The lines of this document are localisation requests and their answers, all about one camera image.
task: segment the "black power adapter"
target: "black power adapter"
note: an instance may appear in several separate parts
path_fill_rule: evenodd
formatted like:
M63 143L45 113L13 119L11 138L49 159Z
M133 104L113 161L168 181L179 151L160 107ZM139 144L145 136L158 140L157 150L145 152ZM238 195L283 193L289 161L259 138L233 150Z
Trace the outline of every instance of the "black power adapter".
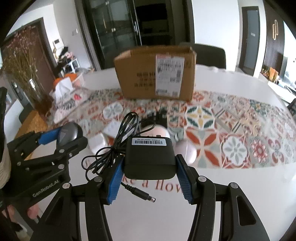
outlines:
M177 165L167 137L130 137L126 143L124 175L129 179L162 180L175 176Z

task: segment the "wooden wall panel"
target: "wooden wall panel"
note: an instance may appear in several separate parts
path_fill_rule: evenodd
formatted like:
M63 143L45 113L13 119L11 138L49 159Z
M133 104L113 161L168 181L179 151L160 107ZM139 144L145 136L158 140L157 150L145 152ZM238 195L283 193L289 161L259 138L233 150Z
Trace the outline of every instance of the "wooden wall panel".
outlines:
M267 36L265 56L262 67L265 69L272 67L276 71L280 72L283 62L285 44L284 21L279 16L279 14L265 1L264 8L266 14ZM274 20L278 21L279 26L279 34L276 36L276 40L272 38L272 25L274 24Z

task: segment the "shelf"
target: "shelf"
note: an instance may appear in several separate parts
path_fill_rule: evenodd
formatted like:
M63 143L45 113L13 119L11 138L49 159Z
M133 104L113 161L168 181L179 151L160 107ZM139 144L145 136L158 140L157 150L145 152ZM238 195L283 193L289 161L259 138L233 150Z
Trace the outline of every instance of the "shelf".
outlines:
M168 32L162 32L162 33L150 33L150 34L142 34L140 33L141 37L150 37L150 36L164 36L164 35L170 35Z

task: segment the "gray door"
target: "gray door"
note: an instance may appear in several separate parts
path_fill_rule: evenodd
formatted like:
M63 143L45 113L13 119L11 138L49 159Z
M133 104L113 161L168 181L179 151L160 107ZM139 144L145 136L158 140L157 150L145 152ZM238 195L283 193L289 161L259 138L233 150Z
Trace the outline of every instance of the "gray door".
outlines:
M249 75L253 75L255 71L260 35L259 11L251 8L254 7L242 8L243 38L239 65L242 71Z

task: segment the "cardboard box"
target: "cardboard box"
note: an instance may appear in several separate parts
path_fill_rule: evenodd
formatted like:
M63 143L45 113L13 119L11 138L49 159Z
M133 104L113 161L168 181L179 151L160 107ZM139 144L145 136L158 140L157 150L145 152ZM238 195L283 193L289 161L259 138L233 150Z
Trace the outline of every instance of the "cardboard box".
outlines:
M191 101L196 54L188 46L138 47L114 59L125 98Z

